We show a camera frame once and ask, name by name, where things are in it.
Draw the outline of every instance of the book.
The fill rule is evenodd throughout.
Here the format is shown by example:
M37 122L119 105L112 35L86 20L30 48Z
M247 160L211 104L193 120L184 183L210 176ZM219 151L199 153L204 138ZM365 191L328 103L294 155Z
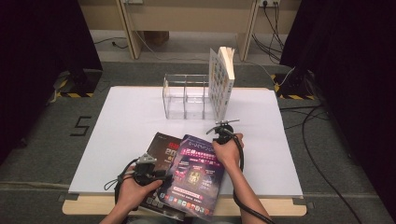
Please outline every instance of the book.
M158 200L210 221L224 172L212 144L186 134L168 172L173 180L157 190Z
M147 154L156 159L154 171L169 170L172 161L177 154L180 142L180 138L176 138L164 133L156 133L154 135L147 150ZM154 190L145 197L141 204L139 204L139 208L143 208L180 221L184 220L186 213L167 204L161 203L156 200L156 198L157 193Z
M230 101L235 75L233 73L233 54L235 49L220 47L216 53L210 50L209 60L209 99L216 121L225 118Z

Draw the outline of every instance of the gray carpet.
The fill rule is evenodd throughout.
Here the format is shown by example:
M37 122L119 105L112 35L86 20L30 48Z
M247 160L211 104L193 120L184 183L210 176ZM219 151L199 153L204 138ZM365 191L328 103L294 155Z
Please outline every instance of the gray carpet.
M27 147L15 148L0 168L0 223L98 223L103 216L62 213L67 192L92 129L112 86L161 86L164 74L207 74L207 64L103 63L104 73L92 98L60 97L48 105L26 136ZM270 73L287 68L268 66ZM237 65L235 87L273 89L259 66ZM278 100L280 108L319 105L319 100ZM304 147L302 122L310 108L285 110L282 118L290 152L303 188L308 213L275 217L276 223L358 223L324 178ZM325 108L304 126L309 153L321 172L344 195L363 223L393 223L363 170L348 157L345 144ZM85 136L75 125L90 126ZM29 186L26 182L38 183Z

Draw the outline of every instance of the black curtain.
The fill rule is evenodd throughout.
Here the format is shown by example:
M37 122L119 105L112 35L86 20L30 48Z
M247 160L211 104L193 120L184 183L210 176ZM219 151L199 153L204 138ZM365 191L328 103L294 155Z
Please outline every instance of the black curtain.
M380 4L303 0L280 62L291 67L302 64L315 73L351 154L394 220L395 12L393 0Z
M63 71L102 70L77 0L0 1L1 162L28 134Z

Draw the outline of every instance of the power socket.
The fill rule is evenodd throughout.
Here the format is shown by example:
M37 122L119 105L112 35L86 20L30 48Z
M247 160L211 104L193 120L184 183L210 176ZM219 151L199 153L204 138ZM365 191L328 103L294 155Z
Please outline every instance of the power socket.
M280 0L260 0L259 7L263 7L263 2L267 2L267 7L275 7L276 3L279 6Z

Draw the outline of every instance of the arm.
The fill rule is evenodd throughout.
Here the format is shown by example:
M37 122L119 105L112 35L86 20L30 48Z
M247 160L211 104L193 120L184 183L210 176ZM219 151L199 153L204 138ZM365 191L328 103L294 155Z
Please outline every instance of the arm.
M101 224L121 223L136 208L152 190L157 189L163 182L154 181L144 187L138 185L130 175L124 177L120 187L120 195L111 212L100 222Z
M238 136L239 142L243 147L243 135L241 133L237 133L236 135ZM236 197L247 207L270 218L267 211L262 206L259 198L245 179L242 171L239 169L239 151L236 143L233 140L230 140L224 145L213 142L213 148L215 149L216 156L224 165L228 175L231 178L231 181L233 182L233 190L235 191ZM242 223L265 223L243 209L241 209L241 218Z

